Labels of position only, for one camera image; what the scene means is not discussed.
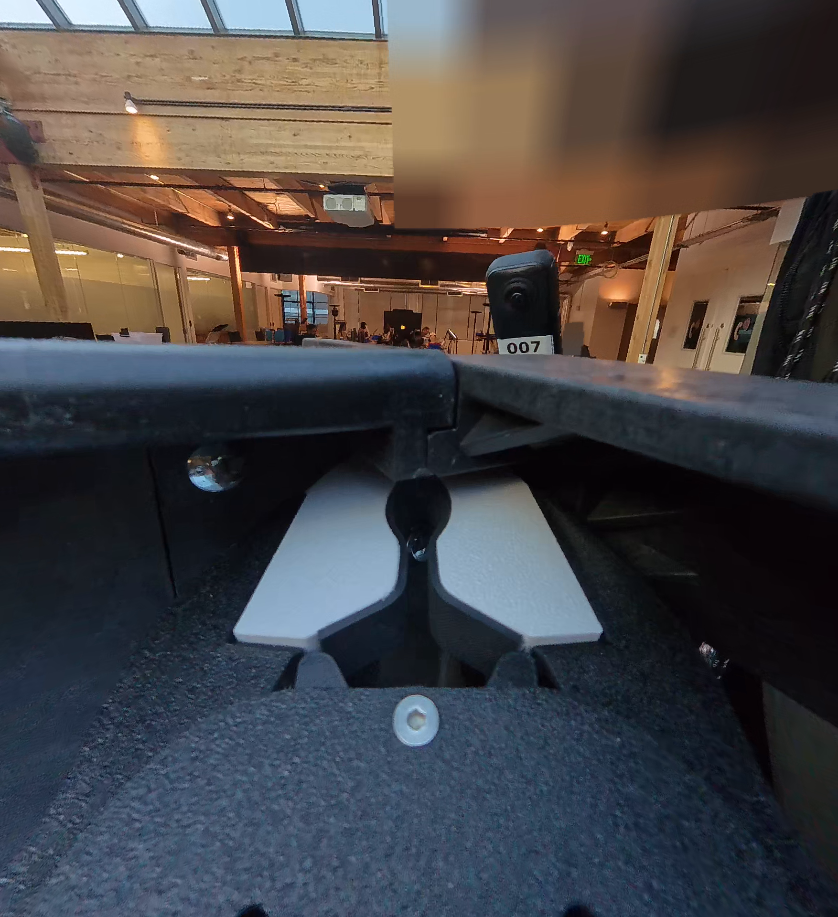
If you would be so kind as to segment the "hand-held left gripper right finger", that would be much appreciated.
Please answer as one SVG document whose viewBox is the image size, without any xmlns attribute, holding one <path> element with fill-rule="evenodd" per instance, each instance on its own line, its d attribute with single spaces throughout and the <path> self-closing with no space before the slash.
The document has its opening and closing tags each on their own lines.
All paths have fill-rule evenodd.
<svg viewBox="0 0 838 917">
<path fill-rule="evenodd" d="M 449 656 L 492 675 L 509 652 L 593 643 L 603 629 L 528 485 L 444 479 L 448 518 L 429 558 L 429 625 Z"/>
</svg>

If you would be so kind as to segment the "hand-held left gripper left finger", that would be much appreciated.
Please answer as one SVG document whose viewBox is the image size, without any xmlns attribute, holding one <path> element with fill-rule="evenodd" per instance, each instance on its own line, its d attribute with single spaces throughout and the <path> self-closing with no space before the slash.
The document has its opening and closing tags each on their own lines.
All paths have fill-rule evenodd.
<svg viewBox="0 0 838 917">
<path fill-rule="evenodd" d="M 238 643 L 321 651 L 356 684 L 376 675 L 405 645 L 413 614 L 392 490 L 356 464 L 310 487 L 234 626 Z"/>
</svg>

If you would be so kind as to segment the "wooden desk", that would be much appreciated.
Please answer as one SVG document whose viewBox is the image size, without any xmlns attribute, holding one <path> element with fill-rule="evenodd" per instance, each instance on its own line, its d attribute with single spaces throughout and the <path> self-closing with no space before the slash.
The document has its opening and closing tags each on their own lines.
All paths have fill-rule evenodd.
<svg viewBox="0 0 838 917">
<path fill-rule="evenodd" d="M 838 884 L 838 728 L 768 683 L 762 699 L 780 804 Z"/>
</svg>

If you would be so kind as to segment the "wooden support column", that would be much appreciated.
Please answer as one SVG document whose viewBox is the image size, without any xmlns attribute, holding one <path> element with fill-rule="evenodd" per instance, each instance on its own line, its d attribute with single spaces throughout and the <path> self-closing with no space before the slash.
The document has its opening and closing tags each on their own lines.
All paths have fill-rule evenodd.
<svg viewBox="0 0 838 917">
<path fill-rule="evenodd" d="M 240 257 L 238 246 L 227 247 L 227 258 L 230 273 L 231 295 L 234 309 L 234 319 L 236 332 L 241 343 L 246 343 L 249 339 L 247 332 L 247 319 L 243 298 L 243 279 L 240 267 Z"/>
<path fill-rule="evenodd" d="M 626 362 L 645 363 L 646 361 L 652 328 L 654 327 L 676 241 L 679 220 L 679 214 L 660 216 L 655 220 L 643 282 L 634 315 L 633 330 L 625 357 Z"/>
<path fill-rule="evenodd" d="M 8 169 L 46 309 L 53 321 L 68 322 L 69 302 L 41 181 L 34 167 L 10 163 Z"/>
</svg>

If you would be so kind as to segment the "black textured storage case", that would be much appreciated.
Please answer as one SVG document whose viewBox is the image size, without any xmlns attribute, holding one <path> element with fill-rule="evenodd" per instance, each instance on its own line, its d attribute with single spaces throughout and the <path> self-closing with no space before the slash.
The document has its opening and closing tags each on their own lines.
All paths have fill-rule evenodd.
<svg viewBox="0 0 838 917">
<path fill-rule="evenodd" d="M 359 684 L 233 635 L 343 464 L 410 563 Z M 471 474 L 528 485 L 600 640 L 488 678 L 439 648 Z M 838 915 L 763 683 L 838 728 L 838 387 L 0 341 L 0 915 Z"/>
</svg>

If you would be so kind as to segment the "glass office partition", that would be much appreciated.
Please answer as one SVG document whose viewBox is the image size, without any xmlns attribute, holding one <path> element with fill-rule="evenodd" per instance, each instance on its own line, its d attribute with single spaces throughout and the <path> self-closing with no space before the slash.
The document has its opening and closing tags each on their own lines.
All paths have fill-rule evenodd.
<svg viewBox="0 0 838 917">
<path fill-rule="evenodd" d="M 65 315 L 46 304 L 27 236 L 0 229 L 0 338 L 187 341 L 172 266 L 65 240 L 56 253 Z"/>
</svg>

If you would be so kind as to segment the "glass skylight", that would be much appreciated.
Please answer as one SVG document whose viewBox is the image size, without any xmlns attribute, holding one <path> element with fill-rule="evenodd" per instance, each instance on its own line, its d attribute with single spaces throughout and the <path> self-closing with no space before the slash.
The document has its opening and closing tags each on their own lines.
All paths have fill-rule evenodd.
<svg viewBox="0 0 838 917">
<path fill-rule="evenodd" d="M 0 29 L 386 40 L 386 1 L 0 1 Z"/>
</svg>

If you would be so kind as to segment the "black round speaker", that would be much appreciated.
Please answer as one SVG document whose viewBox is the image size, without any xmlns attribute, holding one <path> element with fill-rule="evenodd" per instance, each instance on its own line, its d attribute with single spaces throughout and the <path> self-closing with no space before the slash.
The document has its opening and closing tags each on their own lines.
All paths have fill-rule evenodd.
<svg viewBox="0 0 838 917">
<path fill-rule="evenodd" d="M 0 143 L 7 151 L 9 164 L 33 167 L 41 162 L 27 125 L 15 117 L 0 119 Z"/>
</svg>

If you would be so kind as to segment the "silver ventilation duct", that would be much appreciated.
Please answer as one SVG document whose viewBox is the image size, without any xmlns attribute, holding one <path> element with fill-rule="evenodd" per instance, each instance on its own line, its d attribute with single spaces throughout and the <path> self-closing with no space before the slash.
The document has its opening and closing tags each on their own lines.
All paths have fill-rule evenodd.
<svg viewBox="0 0 838 917">
<path fill-rule="evenodd" d="M 53 192 L 48 188 L 43 191 L 45 209 L 51 225 L 58 235 L 62 234 L 62 219 L 80 221 L 102 227 L 123 235 L 130 235 L 150 243 L 176 249 L 189 259 L 208 258 L 219 262 L 228 262 L 228 255 L 223 248 L 193 241 L 183 235 L 171 232 L 165 227 L 148 225 L 137 219 L 110 212 L 94 203 L 84 202 L 69 194 Z M 0 178 L 0 226 L 13 231 L 27 232 L 28 223 L 23 218 L 16 193 L 9 181 Z"/>
</svg>

